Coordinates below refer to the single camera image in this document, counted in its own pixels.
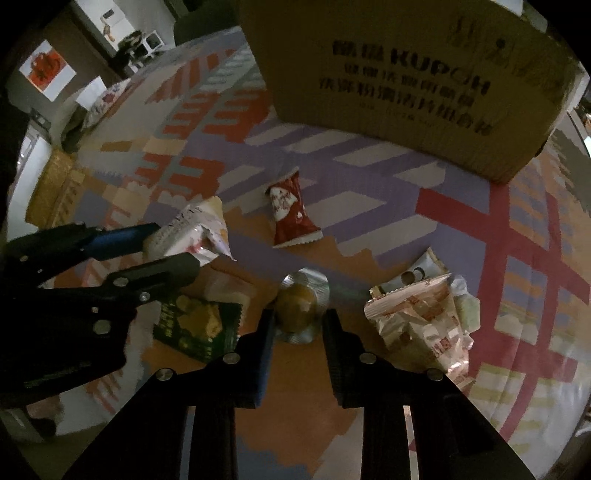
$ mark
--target silver bolt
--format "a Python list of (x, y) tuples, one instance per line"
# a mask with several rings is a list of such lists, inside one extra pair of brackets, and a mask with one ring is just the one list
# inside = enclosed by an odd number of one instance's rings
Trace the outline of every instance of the silver bolt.
[(129, 283), (129, 280), (125, 277), (119, 277), (113, 280), (115, 287), (125, 287)]
[(235, 365), (240, 361), (240, 355), (236, 352), (226, 353), (226, 355), (223, 356), (223, 361), (228, 365)]
[(373, 365), (376, 361), (378, 361), (378, 358), (369, 352), (363, 352), (361, 355), (359, 355), (359, 361), (365, 365)]
[(97, 320), (92, 326), (92, 331), (97, 335), (106, 335), (111, 331), (111, 323), (109, 320)]
[(425, 373), (427, 374), (427, 378), (434, 382), (440, 382), (444, 377), (443, 372), (438, 368), (429, 368)]
[(166, 382), (170, 380), (174, 375), (174, 370), (172, 368), (161, 368), (156, 373), (156, 378), (161, 382)]

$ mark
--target cardboard box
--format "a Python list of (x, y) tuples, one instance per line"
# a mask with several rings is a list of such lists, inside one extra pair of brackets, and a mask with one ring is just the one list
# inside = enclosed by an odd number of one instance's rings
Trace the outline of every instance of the cardboard box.
[(239, 0), (278, 116), (378, 137), (508, 182), (583, 71), (487, 0)]

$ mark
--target green snack package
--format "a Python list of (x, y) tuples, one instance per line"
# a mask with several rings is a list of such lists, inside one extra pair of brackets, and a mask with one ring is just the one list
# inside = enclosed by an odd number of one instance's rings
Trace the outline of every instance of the green snack package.
[(234, 350), (242, 306), (175, 294), (162, 303), (154, 338), (185, 355), (208, 363)]

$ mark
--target table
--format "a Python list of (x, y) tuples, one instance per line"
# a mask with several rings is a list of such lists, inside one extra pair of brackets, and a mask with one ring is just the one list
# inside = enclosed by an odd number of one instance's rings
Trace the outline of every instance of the table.
[[(216, 194), (237, 260), (220, 268), (259, 292), (245, 330), (286, 274), (310, 267), (327, 275), (345, 329), (376, 353), (384, 346), (363, 316), (368, 289), (433, 247), (481, 301), (468, 396), (541, 477), (591, 391), (591, 219), (577, 199), (589, 159), (571, 129), (566, 120), (499, 186), (398, 145), (285, 124), (234, 28), (166, 52), (132, 78), (84, 140), (54, 224), (165, 224), (189, 200)], [(325, 238), (272, 249), (264, 189), (295, 166)], [(56, 286), (96, 285), (140, 260), (91, 261)], [(150, 323), (138, 321), (128, 364), (87, 392), (111, 416), (161, 367), (199, 364), (152, 342)], [(241, 478), (359, 478), (362, 415), (333, 398), (321, 340), (276, 344), (262, 407), (236, 415)]]

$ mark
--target colorful tablecloth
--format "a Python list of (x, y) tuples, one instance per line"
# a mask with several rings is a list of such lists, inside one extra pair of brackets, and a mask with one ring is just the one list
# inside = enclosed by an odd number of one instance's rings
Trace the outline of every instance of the colorful tablecloth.
[[(281, 279), (310, 267), (327, 275), (345, 329), (376, 353), (384, 346), (363, 316), (368, 289), (433, 247), (481, 301), (468, 396), (539, 477), (591, 391), (591, 219), (571, 174), (589, 160), (568, 130), (498, 186), (388, 142), (286, 124), (236, 28), (169, 51), (132, 78), (84, 140), (55, 224), (165, 224), (189, 200), (216, 194), (237, 260), (223, 267), (259, 293), (247, 330)], [(272, 249), (264, 189), (295, 166), (325, 238)], [(95, 285), (138, 261), (91, 261), (56, 286)], [(134, 325), (126, 367), (87, 391), (113, 415), (160, 367), (199, 365)], [(358, 479), (362, 415), (338, 407), (320, 340), (276, 344), (262, 407), (237, 412), (240, 478)]]

